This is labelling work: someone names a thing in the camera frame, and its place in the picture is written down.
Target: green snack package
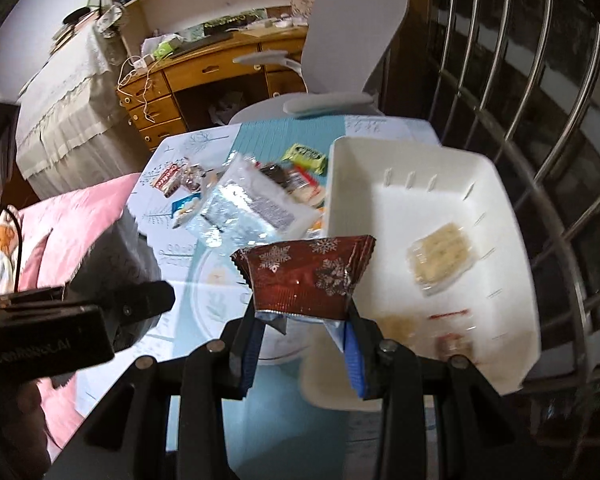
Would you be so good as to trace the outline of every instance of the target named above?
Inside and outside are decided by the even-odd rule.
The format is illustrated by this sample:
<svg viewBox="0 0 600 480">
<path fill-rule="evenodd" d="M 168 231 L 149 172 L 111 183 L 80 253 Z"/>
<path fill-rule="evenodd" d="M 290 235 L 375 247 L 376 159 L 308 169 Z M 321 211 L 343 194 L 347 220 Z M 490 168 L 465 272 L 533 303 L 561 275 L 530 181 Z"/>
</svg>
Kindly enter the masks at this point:
<svg viewBox="0 0 600 480">
<path fill-rule="evenodd" d="M 301 168 L 313 171 L 318 175 L 323 174 L 324 169 L 327 166 L 326 155 L 323 155 L 308 146 L 303 146 L 302 144 L 294 144 L 291 148 L 286 150 L 282 160 L 290 160 Z"/>
</svg>

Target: teal tablecloth stripe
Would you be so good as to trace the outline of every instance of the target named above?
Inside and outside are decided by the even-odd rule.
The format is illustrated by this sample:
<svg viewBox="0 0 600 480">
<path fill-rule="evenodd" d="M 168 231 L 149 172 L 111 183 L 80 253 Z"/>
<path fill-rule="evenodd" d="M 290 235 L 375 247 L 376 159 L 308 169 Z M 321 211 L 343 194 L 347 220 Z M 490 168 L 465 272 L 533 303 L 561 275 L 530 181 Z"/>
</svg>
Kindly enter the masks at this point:
<svg viewBox="0 0 600 480">
<path fill-rule="evenodd" d="M 343 116 L 309 119 L 278 119 L 243 123 L 235 137 L 232 152 L 253 155 L 260 162 L 277 161 L 295 143 L 309 146 L 325 155 L 334 140 L 345 135 Z M 326 182 L 326 171 L 319 178 Z"/>
</svg>

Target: blue gripper pad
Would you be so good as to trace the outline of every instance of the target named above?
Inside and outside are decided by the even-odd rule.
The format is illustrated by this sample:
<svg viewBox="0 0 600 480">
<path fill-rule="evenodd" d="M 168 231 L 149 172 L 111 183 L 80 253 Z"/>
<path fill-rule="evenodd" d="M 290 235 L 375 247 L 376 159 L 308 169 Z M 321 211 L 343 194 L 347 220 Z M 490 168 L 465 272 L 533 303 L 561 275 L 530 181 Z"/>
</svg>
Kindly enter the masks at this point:
<svg viewBox="0 0 600 480">
<path fill-rule="evenodd" d="M 242 378 L 240 379 L 240 390 L 247 393 L 247 390 L 253 386 L 253 379 L 256 375 L 256 366 L 260 356 L 260 346 L 262 345 L 262 336 L 264 335 L 265 324 L 257 321 L 253 324 L 253 329 L 249 336 L 247 348 L 242 356 Z"/>
<path fill-rule="evenodd" d="M 365 362 L 362 359 L 356 334 L 349 321 L 344 330 L 344 362 L 347 365 L 351 387 L 356 391 L 358 397 L 363 399 L 366 391 Z"/>
</svg>

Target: tablecloth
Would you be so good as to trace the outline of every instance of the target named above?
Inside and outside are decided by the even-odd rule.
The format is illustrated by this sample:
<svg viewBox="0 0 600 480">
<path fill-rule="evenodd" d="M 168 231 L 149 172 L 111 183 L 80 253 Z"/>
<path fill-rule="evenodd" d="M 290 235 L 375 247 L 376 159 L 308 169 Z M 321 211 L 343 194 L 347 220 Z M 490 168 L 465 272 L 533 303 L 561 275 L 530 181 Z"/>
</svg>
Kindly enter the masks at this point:
<svg viewBox="0 0 600 480">
<path fill-rule="evenodd" d="M 240 317 L 250 290 L 228 260 L 206 250 L 184 228 L 171 229 L 171 202 L 151 182 L 165 167 L 191 162 L 217 167 L 229 153 L 279 160 L 295 142 L 329 153 L 338 137 L 369 136 L 438 144 L 426 121 L 391 117 L 331 116 L 235 124 L 170 137 L 163 141 L 129 197 L 127 206 L 154 249 L 163 279 L 176 303 L 158 326 L 108 364 L 78 372 L 78 412 L 87 415 L 120 374 L 140 355 L 158 361 L 185 356 L 218 337 L 224 323 Z M 267 327 L 254 386 L 243 402 L 225 401 L 228 459 L 242 480 L 368 478 L 378 434 L 376 414 L 330 412 L 310 406 L 298 390 L 304 325 L 287 337 Z M 178 399 L 171 403 L 168 449 L 177 448 Z"/>
</svg>

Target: chair seat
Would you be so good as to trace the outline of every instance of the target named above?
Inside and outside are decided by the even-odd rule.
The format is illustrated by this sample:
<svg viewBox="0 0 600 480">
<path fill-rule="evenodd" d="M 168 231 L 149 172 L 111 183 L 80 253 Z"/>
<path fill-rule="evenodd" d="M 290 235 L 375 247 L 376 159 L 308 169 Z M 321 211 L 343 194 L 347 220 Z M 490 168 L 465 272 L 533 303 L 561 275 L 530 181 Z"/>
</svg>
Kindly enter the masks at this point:
<svg viewBox="0 0 600 480">
<path fill-rule="evenodd" d="M 289 99 L 293 99 L 295 97 L 303 95 L 306 94 L 303 92 L 282 94 L 278 97 L 272 97 L 271 99 L 266 99 L 254 105 L 247 106 L 246 108 L 240 110 L 237 114 L 235 114 L 229 121 L 229 124 L 246 123 L 248 121 L 269 121 L 272 119 L 288 118 L 289 116 L 285 114 L 282 107 L 287 101 L 289 101 Z"/>
</svg>

